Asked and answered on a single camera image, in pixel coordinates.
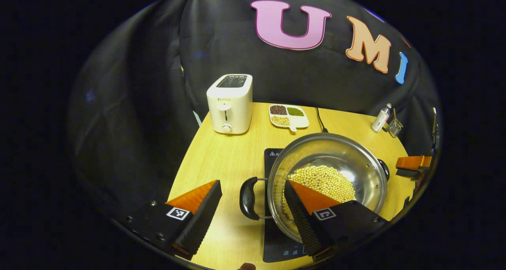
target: power cord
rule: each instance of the power cord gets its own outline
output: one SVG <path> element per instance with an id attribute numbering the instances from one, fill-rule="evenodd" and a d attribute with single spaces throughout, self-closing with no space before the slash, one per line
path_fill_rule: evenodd
<path id="1" fill-rule="evenodd" d="M 325 128 L 325 126 L 323 125 L 323 122 L 321 121 L 321 117 L 320 117 L 320 110 L 318 110 L 318 107 L 315 107 L 316 108 L 316 115 L 318 116 L 318 121 L 320 121 L 320 124 L 321 124 L 321 127 L 322 127 L 322 132 L 323 133 L 328 133 L 329 131 Z"/>

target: toaster knob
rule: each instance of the toaster knob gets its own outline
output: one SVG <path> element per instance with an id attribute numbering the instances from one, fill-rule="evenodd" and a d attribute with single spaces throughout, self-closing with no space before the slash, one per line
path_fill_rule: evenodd
<path id="1" fill-rule="evenodd" d="M 232 131 L 232 125 L 231 124 L 223 124 L 222 129 L 225 133 L 230 133 Z"/>

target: black induction cooktop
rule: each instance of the black induction cooktop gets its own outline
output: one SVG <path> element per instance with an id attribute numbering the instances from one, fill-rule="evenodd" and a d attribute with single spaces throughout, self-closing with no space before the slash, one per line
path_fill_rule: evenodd
<path id="1" fill-rule="evenodd" d="M 264 151 L 265 178 L 269 177 L 271 168 L 279 153 L 283 149 L 266 149 Z M 271 216 L 267 203 L 267 184 L 265 181 L 265 215 Z M 307 252 L 302 243 L 298 243 L 286 236 L 273 219 L 266 219 L 264 224 L 264 262 L 279 262 L 306 256 Z"/>

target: pink letter u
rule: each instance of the pink letter u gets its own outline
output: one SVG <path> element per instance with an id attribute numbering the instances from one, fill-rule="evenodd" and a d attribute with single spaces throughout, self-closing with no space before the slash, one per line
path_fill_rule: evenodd
<path id="1" fill-rule="evenodd" d="M 323 41 L 325 18 L 332 14 L 311 6 L 301 6 L 308 14 L 308 30 L 303 36 L 291 36 L 283 32 L 283 11 L 289 9 L 286 2 L 277 0 L 258 0 L 250 4 L 257 10 L 257 35 L 262 41 L 274 47 L 291 50 L 309 50 Z"/>

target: stainless steel pot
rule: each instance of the stainless steel pot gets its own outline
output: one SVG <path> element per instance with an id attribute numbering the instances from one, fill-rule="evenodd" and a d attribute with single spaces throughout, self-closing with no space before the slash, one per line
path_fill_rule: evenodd
<path id="1" fill-rule="evenodd" d="M 272 219 L 287 236 L 302 243 L 295 223 L 282 211 L 281 200 L 287 175 L 308 165 L 336 168 L 353 184 L 356 201 L 375 213 L 383 207 L 390 177 L 387 165 L 352 139 L 331 133 L 314 133 L 286 146 L 274 162 L 269 178 L 252 177 L 242 184 L 239 199 L 242 213 L 254 220 L 271 218 L 260 217 L 253 209 L 253 186 L 258 180 L 267 180 Z"/>

